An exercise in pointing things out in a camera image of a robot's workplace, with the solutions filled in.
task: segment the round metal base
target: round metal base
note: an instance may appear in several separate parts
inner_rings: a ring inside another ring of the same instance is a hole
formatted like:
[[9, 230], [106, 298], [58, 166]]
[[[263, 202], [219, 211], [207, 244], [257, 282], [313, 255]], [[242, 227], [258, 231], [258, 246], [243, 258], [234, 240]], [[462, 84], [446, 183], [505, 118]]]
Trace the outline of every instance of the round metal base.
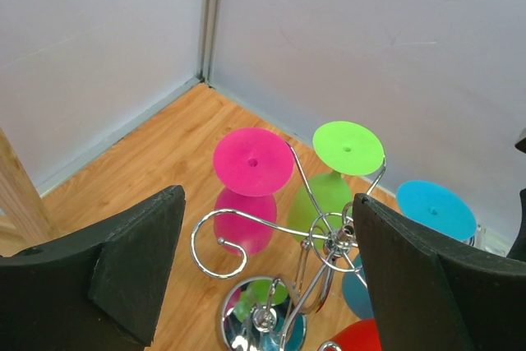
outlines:
[[[262, 283], [258, 281], [270, 285], [272, 280], [272, 277], [266, 276], [251, 277], [237, 284], [227, 294], [219, 309], [219, 333], [228, 350], [279, 351], [280, 331], [285, 322], [290, 297], [287, 294], [284, 300], [275, 298], [277, 303], [272, 304], [268, 314], [265, 301], [261, 300], [261, 293], [255, 295], [251, 291], [261, 289]], [[290, 330], [285, 351], [299, 351], [306, 334], [307, 317], [299, 314]]]

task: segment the blue disc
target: blue disc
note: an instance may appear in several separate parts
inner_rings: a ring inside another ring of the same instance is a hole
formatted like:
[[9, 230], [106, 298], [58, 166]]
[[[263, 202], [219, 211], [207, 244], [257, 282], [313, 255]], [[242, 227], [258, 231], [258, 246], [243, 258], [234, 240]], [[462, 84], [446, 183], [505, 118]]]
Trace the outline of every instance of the blue disc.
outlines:
[[477, 231], [469, 207], [452, 191], [433, 182], [405, 182], [396, 192], [396, 201], [406, 217], [460, 242]]
[[[360, 266], [362, 258], [358, 255], [353, 264]], [[361, 320], [373, 318], [371, 298], [362, 281], [354, 273], [345, 273], [342, 281], [342, 292], [348, 308]]]

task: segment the white wall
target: white wall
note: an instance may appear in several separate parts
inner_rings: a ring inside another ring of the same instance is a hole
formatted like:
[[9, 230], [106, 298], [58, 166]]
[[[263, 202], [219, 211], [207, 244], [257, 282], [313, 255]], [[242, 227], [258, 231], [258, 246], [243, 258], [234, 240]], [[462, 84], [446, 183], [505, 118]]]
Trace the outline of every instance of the white wall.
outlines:
[[196, 74], [201, 1], [0, 0], [0, 125], [34, 183]]
[[371, 128], [385, 187], [438, 182], [514, 238], [526, 0], [220, 0], [218, 23], [218, 89], [306, 141], [334, 119]]

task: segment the wooden floor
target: wooden floor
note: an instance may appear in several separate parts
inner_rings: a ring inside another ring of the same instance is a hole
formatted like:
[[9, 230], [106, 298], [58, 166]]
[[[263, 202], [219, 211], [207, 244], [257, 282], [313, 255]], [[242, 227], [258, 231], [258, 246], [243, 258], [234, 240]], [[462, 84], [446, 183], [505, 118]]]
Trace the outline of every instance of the wooden floor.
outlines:
[[[275, 233], [270, 245], [250, 259], [245, 271], [234, 279], [211, 279], [197, 269], [190, 257], [191, 229], [213, 210], [222, 188], [212, 168], [212, 153], [225, 134], [239, 127], [264, 127], [278, 132], [293, 144], [307, 176], [328, 171], [311, 149], [199, 85], [45, 197], [59, 227], [72, 232], [125, 210], [168, 185], [184, 187], [187, 210], [152, 350], [221, 349], [216, 313], [228, 290], [251, 275], [293, 274], [299, 246], [292, 237], [281, 233]], [[280, 224], [285, 223], [300, 182], [295, 173], [276, 194]], [[353, 192], [367, 189], [360, 178], [350, 178], [349, 183]], [[376, 189], [373, 196], [395, 206], [395, 199], [383, 191]], [[237, 258], [217, 245], [211, 228], [205, 226], [197, 240], [203, 261], [215, 271], [232, 269], [238, 264]], [[0, 253], [4, 254], [24, 247], [19, 238], [5, 235], [1, 243]], [[311, 256], [307, 278], [318, 267], [318, 260]], [[304, 349], [316, 349], [356, 320], [343, 300], [341, 275], [337, 274], [326, 305], [309, 317]]]

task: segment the wood grain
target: wood grain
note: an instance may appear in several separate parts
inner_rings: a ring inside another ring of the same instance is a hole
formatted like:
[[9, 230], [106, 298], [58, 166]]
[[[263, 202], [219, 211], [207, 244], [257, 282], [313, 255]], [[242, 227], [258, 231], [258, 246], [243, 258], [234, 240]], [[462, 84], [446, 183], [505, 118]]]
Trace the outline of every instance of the wood grain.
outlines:
[[39, 193], [1, 128], [0, 208], [30, 245], [59, 236]]
[[[307, 176], [328, 171], [310, 148], [199, 85], [45, 198], [60, 226], [74, 231], [116, 214], [168, 185], [183, 185], [187, 210], [152, 350], [221, 349], [215, 318], [224, 295], [238, 281], [252, 275], [292, 275], [297, 264], [298, 244], [281, 233], [275, 233], [270, 245], [251, 258], [245, 271], [235, 279], [211, 279], [197, 269], [190, 257], [191, 229], [213, 210], [223, 187], [212, 168], [212, 153], [225, 134], [239, 127], [264, 127], [279, 133], [293, 144]], [[361, 178], [348, 181], [354, 192], [364, 192], [368, 187]], [[295, 173], [276, 194], [280, 224], [285, 224], [300, 182]], [[395, 199], [381, 190], [377, 189], [374, 196], [395, 205]], [[211, 224], [203, 227], [197, 246], [201, 259], [212, 270], [231, 270], [238, 264], [238, 258], [217, 245]], [[319, 261], [311, 254], [307, 278], [318, 268]], [[340, 274], [335, 276], [334, 284], [326, 305], [309, 317], [305, 350], [316, 349], [323, 340], [357, 320], [343, 300]]]

